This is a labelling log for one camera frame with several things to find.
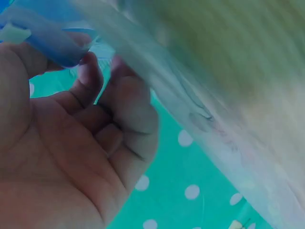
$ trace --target finger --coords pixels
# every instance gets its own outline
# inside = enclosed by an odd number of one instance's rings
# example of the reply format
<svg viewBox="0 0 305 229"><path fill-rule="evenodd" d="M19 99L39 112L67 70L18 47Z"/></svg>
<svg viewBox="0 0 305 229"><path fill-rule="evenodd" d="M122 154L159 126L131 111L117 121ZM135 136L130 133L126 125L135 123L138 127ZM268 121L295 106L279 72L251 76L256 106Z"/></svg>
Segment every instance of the finger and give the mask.
<svg viewBox="0 0 305 229"><path fill-rule="evenodd" d="M105 151L106 156L110 157L123 143L123 132L114 123L109 123L95 135L95 139Z"/></svg>
<svg viewBox="0 0 305 229"><path fill-rule="evenodd" d="M62 67L55 64L53 61L47 59L40 51L32 48L26 43L19 45L3 43L0 45L1 52L13 52L17 55L16 61L21 61L28 78L32 78L36 75L44 74L49 71L58 71Z"/></svg>
<svg viewBox="0 0 305 229"><path fill-rule="evenodd" d="M59 67L29 45L2 43L0 69L0 136L3 136L1 142L10 146L31 121L28 79Z"/></svg>
<svg viewBox="0 0 305 229"><path fill-rule="evenodd" d="M112 121L105 110L98 105L91 105L74 115L75 119L86 127L93 135L106 127Z"/></svg>
<svg viewBox="0 0 305 229"><path fill-rule="evenodd" d="M112 118L113 112L111 110L111 103L113 95L115 94L114 88L120 77L127 75L135 75L135 73L130 70L118 57L115 56L112 60L112 73L110 81L108 82L106 89L99 98L99 107L90 108L88 110L80 111L75 115L76 119L82 123L90 132L96 134L101 130L102 126L108 124L107 120L109 117Z"/></svg>
<svg viewBox="0 0 305 229"><path fill-rule="evenodd" d="M142 80L123 77L111 104L113 119L123 131L123 144L109 162L129 193L152 162L158 145L158 115L149 94Z"/></svg>
<svg viewBox="0 0 305 229"><path fill-rule="evenodd" d="M79 78L69 91L57 93L51 97L65 110L74 114L93 104L103 84L98 60L94 53L87 53L79 66Z"/></svg>

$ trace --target teal fabric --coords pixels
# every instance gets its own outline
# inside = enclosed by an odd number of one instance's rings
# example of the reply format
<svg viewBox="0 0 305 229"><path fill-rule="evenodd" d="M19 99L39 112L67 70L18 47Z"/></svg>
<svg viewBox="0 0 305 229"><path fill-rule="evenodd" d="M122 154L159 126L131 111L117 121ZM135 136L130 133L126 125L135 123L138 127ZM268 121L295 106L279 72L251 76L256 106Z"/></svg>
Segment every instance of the teal fabric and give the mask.
<svg viewBox="0 0 305 229"><path fill-rule="evenodd" d="M106 84L109 61L100 67ZM31 96L67 90L76 77L74 69L37 76L30 81ZM154 93L152 104L161 125L156 160L109 229L271 229Z"/></svg>

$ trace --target palm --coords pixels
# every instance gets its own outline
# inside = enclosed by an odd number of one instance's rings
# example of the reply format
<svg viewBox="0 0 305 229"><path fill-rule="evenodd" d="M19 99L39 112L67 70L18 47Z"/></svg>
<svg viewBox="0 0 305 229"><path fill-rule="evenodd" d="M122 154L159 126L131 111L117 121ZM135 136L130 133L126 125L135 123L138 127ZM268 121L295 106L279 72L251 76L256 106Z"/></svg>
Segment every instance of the palm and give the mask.
<svg viewBox="0 0 305 229"><path fill-rule="evenodd" d="M122 77L130 70L121 65L101 105L92 105L102 83L91 54L85 62L87 84L79 80L70 92L27 102L20 90L0 101L7 111L0 121L0 221L6 228L103 228L153 158L157 117L147 88ZM19 87L26 88L19 75ZM11 105L16 109L5 109Z"/></svg>

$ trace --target white polka dot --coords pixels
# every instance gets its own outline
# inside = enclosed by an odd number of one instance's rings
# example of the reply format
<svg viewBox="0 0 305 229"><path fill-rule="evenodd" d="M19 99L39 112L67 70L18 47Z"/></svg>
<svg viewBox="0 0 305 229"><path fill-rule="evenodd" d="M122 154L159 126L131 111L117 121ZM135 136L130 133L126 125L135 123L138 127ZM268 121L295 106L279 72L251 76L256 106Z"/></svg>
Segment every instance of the white polka dot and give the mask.
<svg viewBox="0 0 305 229"><path fill-rule="evenodd" d="M158 224L154 219L149 219L143 223L143 229L157 229Z"/></svg>
<svg viewBox="0 0 305 229"><path fill-rule="evenodd" d="M34 91L35 91L34 84L30 83L30 96L32 96L34 94Z"/></svg>
<svg viewBox="0 0 305 229"><path fill-rule="evenodd" d="M236 205L239 203L239 201L241 201L243 199L243 195L240 193L236 193L234 194L231 199L230 199L230 205Z"/></svg>
<svg viewBox="0 0 305 229"><path fill-rule="evenodd" d="M145 191L149 186L149 178L146 175L141 176L138 183L135 185L135 189L138 191Z"/></svg>
<svg viewBox="0 0 305 229"><path fill-rule="evenodd" d="M248 227L248 229L255 229L255 228L256 228L256 224L255 224L255 223L251 224L251 225Z"/></svg>
<svg viewBox="0 0 305 229"><path fill-rule="evenodd" d="M196 199L199 196L200 189L197 185L190 185L185 190L185 197L187 199Z"/></svg>
<svg viewBox="0 0 305 229"><path fill-rule="evenodd" d="M189 135L188 132L186 132L185 130L182 130L180 133L179 133L179 136L178 136L178 142L181 146L190 146L192 143L193 143L193 139L192 137Z"/></svg>

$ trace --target clear plastic bag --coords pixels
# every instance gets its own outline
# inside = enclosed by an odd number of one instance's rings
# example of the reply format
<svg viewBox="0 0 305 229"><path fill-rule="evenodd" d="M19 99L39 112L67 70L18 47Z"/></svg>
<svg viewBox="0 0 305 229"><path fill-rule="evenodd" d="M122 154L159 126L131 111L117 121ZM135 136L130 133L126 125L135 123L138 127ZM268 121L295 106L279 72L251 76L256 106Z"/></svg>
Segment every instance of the clear plastic bag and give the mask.
<svg viewBox="0 0 305 229"><path fill-rule="evenodd" d="M175 31L159 18L156 8L152 10L153 2L71 2L154 88L163 105L274 228L304 227L305 212L287 171L262 155L258 145L247 141L251 133L243 129L243 121L234 107L222 103L218 95L223 92L217 82L176 41Z"/></svg>

